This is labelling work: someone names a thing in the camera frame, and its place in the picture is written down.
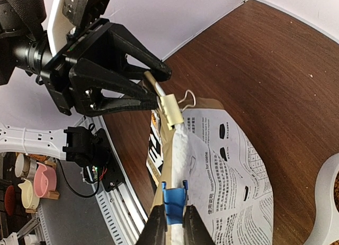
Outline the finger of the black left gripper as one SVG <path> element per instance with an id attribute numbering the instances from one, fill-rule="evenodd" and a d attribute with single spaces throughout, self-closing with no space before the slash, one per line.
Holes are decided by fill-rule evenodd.
<path id="1" fill-rule="evenodd" d="M 155 93 L 85 58 L 72 66 L 69 79 L 74 108 L 88 117 L 158 107 Z"/>
<path id="2" fill-rule="evenodd" d="M 171 78 L 171 68 L 151 53 L 125 26 L 111 23 L 108 34 L 109 43 L 118 59 L 118 71 L 124 76 L 140 79 L 146 71 L 145 68 L 129 64 L 126 55 L 130 55 L 147 66 L 157 81 L 167 81 Z"/>

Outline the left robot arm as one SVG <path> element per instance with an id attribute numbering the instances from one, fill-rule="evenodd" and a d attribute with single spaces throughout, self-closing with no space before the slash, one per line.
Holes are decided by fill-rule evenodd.
<path id="1" fill-rule="evenodd" d="M 171 77 L 171 68 L 123 25 L 103 18 L 110 0 L 1 0 L 1 85 L 15 69 L 36 76 L 60 113 L 72 110 L 96 117 L 115 112 L 154 110 L 158 97 L 138 81 Z M 104 131 L 93 126 L 43 130 L 25 86 L 19 108 L 1 108 L 1 152 L 46 155 L 81 167 L 113 159 Z"/>

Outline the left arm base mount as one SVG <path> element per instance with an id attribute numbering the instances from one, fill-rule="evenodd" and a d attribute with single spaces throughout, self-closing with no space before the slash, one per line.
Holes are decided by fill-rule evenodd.
<path id="1" fill-rule="evenodd" d="M 92 146 L 94 157 L 91 164 L 99 169 L 99 176 L 105 191 L 110 192 L 117 189 L 125 182 L 125 177 L 118 163 L 118 157 L 114 155 L 108 135 L 103 128 L 94 133 Z"/>

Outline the gold binder clip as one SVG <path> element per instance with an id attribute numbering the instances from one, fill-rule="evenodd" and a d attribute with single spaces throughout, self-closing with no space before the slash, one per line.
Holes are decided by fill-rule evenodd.
<path id="1" fill-rule="evenodd" d="M 157 94 L 158 106 L 166 118 L 169 130 L 173 130 L 176 125 L 184 123 L 182 112 L 188 108 L 195 107 L 197 103 L 195 94 L 190 89 L 186 90 L 184 98 L 179 101 L 177 101 L 174 94 L 166 95 L 162 89 L 157 90 Z M 179 105 L 186 101 L 189 94 L 192 97 L 192 103 L 188 103 L 183 108 L 180 108 Z"/>

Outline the dog food bag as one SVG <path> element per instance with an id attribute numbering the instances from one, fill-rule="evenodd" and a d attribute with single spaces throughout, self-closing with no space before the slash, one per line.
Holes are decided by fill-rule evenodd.
<path id="1" fill-rule="evenodd" d="M 265 165 L 246 134 L 215 99 L 180 104 L 184 122 L 173 129 L 151 112 L 146 166 L 164 192 L 187 181 L 194 206 L 214 244 L 272 244 L 273 190 Z"/>

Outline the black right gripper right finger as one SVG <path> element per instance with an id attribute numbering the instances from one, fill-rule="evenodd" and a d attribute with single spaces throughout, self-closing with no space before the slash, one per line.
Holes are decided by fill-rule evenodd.
<path id="1" fill-rule="evenodd" d="M 183 217 L 185 245 L 215 245 L 194 205 L 188 205 Z"/>

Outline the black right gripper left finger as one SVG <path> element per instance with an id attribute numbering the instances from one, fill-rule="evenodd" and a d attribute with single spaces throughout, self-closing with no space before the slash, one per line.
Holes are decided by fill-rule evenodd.
<path id="1" fill-rule="evenodd" d="M 156 205 L 153 207 L 136 245 L 165 245 L 166 231 L 165 206 Z"/>

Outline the blue binder clip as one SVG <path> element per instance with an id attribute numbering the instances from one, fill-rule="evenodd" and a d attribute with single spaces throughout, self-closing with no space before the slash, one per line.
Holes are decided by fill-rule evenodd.
<path id="1" fill-rule="evenodd" d="M 183 180 L 183 187 L 166 188 L 162 182 L 163 204 L 167 225 L 183 224 L 184 209 L 188 200 L 188 181 Z"/>

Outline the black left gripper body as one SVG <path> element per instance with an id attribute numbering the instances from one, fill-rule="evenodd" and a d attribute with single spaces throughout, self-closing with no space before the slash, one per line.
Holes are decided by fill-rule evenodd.
<path id="1" fill-rule="evenodd" d="M 67 44 L 42 68 L 41 78 L 58 111 L 71 115 L 75 105 L 69 71 L 81 58 L 102 67 L 108 66 L 109 47 L 106 31 L 111 26 L 108 19 L 98 19 L 82 32 L 67 36 Z"/>

